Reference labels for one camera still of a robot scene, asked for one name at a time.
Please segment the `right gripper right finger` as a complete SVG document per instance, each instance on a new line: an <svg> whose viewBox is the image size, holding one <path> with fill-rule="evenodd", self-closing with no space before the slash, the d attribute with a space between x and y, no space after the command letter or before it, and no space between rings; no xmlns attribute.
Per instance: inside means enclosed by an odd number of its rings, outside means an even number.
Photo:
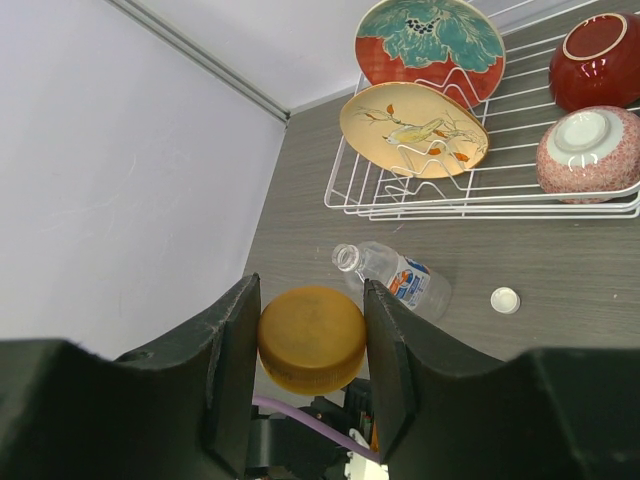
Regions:
<svg viewBox="0 0 640 480"><path fill-rule="evenodd" d="M509 361L364 287L381 461L393 479L635 479L639 353L535 348Z"/></svg>

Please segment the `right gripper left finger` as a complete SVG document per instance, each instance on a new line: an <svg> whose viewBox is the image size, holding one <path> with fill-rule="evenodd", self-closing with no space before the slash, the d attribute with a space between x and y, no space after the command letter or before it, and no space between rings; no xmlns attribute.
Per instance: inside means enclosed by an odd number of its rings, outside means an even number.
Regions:
<svg viewBox="0 0 640 480"><path fill-rule="evenodd" d="M1 344L5 479L240 479L260 279L114 360L62 339Z"/></svg>

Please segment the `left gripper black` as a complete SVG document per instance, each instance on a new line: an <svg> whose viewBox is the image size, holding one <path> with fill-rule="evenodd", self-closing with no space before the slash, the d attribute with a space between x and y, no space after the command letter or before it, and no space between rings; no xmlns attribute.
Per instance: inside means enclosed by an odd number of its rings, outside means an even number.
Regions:
<svg viewBox="0 0 640 480"><path fill-rule="evenodd" d="M366 379L343 388L342 404L316 396L295 414L270 398L254 401L246 460L247 479L346 479L347 452L375 462L375 453L349 437L356 429L375 452L372 391Z"/></svg>

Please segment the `orange bottle cap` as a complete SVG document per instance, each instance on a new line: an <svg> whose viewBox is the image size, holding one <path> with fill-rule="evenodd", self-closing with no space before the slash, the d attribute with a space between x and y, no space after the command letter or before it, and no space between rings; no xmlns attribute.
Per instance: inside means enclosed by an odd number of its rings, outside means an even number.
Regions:
<svg viewBox="0 0 640 480"><path fill-rule="evenodd" d="M299 395L325 395L342 389L359 373L366 352L366 322L343 293L300 287L264 308L257 341L262 366L276 384Z"/></svg>

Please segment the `white bottle cap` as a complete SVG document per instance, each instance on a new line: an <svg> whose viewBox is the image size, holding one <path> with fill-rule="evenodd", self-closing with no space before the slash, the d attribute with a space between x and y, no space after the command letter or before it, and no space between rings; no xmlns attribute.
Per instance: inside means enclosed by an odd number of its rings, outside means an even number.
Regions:
<svg viewBox="0 0 640 480"><path fill-rule="evenodd" d="M511 315L519 310L521 300L513 289L509 287L499 287L492 292L490 304L496 312Z"/></svg>

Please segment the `clear plastic water bottle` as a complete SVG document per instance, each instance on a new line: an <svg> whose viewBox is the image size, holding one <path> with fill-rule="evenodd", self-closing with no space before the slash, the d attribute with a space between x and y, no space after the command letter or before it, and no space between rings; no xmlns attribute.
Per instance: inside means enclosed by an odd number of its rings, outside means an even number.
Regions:
<svg viewBox="0 0 640 480"><path fill-rule="evenodd" d="M339 244L333 250L332 263L354 293L363 295L366 280L379 281L404 306L429 322L438 321L449 305L452 287L442 275L381 243Z"/></svg>

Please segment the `beige bird plate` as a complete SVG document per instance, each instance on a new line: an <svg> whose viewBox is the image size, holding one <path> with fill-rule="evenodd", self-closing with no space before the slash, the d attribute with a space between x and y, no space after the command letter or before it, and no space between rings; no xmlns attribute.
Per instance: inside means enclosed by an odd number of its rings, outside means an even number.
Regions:
<svg viewBox="0 0 640 480"><path fill-rule="evenodd" d="M418 83L371 86L343 106L339 121L358 154L397 176L454 177L489 150L488 133L471 112Z"/></svg>

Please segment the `pink patterned bowl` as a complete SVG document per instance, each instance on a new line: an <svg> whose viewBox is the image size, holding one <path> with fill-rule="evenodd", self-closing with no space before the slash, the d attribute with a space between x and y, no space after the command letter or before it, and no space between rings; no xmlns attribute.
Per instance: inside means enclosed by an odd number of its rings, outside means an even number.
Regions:
<svg viewBox="0 0 640 480"><path fill-rule="evenodd" d="M639 182L639 116L613 106L564 116L538 144L536 175L548 194L615 192L634 186Z"/></svg>

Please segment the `red teal floral plate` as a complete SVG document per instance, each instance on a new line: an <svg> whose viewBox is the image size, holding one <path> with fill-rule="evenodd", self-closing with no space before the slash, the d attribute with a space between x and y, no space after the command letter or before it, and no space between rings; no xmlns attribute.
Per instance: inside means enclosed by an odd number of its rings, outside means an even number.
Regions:
<svg viewBox="0 0 640 480"><path fill-rule="evenodd" d="M465 108L487 100L506 67L501 34L465 1L382 1L358 26L355 56L372 85L419 83Z"/></svg>

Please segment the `red bowl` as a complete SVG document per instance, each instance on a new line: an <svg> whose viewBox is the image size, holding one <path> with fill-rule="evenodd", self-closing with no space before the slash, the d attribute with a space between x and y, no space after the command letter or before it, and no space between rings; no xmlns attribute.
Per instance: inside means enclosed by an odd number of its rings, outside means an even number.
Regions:
<svg viewBox="0 0 640 480"><path fill-rule="evenodd" d="M603 13L576 25L556 48L549 89L567 112L627 107L639 99L639 16Z"/></svg>

